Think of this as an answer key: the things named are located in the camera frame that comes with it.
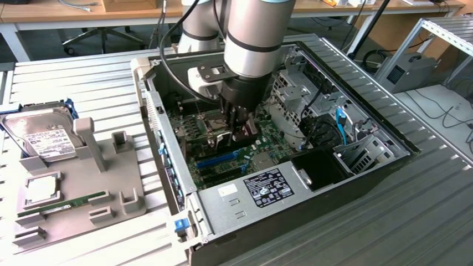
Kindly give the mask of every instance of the power supply label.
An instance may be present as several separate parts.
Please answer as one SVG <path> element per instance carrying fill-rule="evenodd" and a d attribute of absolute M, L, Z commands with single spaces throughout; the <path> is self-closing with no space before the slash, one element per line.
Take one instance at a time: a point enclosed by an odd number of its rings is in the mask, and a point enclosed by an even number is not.
<path fill-rule="evenodd" d="M 243 182 L 253 201 L 259 208 L 294 194 L 277 168 L 245 179 Z"/>
<path fill-rule="evenodd" d="M 30 147 L 41 158 L 74 152 L 73 144 L 63 129 L 23 135 Z"/>

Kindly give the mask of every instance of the green circuit board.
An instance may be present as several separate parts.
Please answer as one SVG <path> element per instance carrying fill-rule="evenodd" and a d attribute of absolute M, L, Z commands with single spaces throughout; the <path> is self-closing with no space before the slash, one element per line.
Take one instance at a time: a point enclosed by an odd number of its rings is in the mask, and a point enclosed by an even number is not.
<path fill-rule="evenodd" d="M 254 143 L 233 151 L 213 154 L 206 139 L 226 131 L 219 110 L 170 116 L 170 124 L 181 143 L 193 182 L 199 190 L 277 165 L 281 158 L 293 154 L 294 150 L 279 134 L 270 117 L 263 115 L 257 117 L 255 123 L 261 134 Z M 225 155 L 231 156 L 231 159 L 207 167 L 197 166 L 198 162 Z"/>

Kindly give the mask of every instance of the blue latch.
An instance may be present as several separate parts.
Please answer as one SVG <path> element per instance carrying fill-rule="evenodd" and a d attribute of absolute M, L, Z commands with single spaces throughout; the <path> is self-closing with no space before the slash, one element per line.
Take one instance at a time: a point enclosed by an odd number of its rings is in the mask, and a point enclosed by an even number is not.
<path fill-rule="evenodd" d="M 161 144 L 159 144 L 159 149 L 158 149 L 158 153 L 159 153 L 159 155 L 162 155 L 162 153 L 163 153 L 163 142 L 161 142 Z"/>
<path fill-rule="evenodd" d="M 345 127 L 345 123 L 346 123 L 346 114 L 342 111 L 341 108 L 337 108 L 335 111 L 335 123 L 337 123 L 337 127 L 342 136 L 342 143 L 343 145 L 346 145 L 346 137 L 345 137 L 345 131 L 343 131 L 343 127 Z"/>
<path fill-rule="evenodd" d="M 189 228 L 189 219 L 183 218 L 181 220 L 174 221 L 174 226 L 175 226 L 174 232 L 179 232 L 179 231 L 187 229 Z"/>

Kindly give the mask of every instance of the metal shelf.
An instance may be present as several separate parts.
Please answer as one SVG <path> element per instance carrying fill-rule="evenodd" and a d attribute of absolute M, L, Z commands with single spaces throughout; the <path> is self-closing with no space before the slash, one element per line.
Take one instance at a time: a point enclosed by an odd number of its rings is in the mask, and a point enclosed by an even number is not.
<path fill-rule="evenodd" d="M 421 19 L 422 28 L 473 57 L 473 19 L 470 17 Z"/>
<path fill-rule="evenodd" d="M 449 80 L 459 73 L 463 67 L 470 63 L 473 59 L 473 18 L 470 17 L 445 17 L 445 18 L 421 18 L 413 27 L 406 39 L 403 40 L 395 54 L 393 55 L 390 61 L 382 67 L 379 72 L 375 74 L 377 80 L 383 80 L 389 75 L 397 60 L 405 54 L 411 45 L 414 39 L 417 38 L 421 30 L 427 30 L 435 37 L 445 40 L 457 49 L 467 54 L 467 58 L 463 63 L 453 71 Z M 418 49 L 422 53 L 426 46 L 431 43 L 431 39 L 425 42 L 425 44 Z"/>

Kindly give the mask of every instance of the blue cable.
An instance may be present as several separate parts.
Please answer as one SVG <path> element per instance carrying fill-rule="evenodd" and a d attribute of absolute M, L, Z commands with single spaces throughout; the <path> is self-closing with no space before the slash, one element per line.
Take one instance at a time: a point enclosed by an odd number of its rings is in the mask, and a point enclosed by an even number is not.
<path fill-rule="evenodd" d="M 342 144 L 346 145 L 346 136 L 345 136 L 345 131 L 342 129 L 346 123 L 346 114 L 341 108 L 337 108 L 335 111 L 335 123 L 342 136 Z"/>

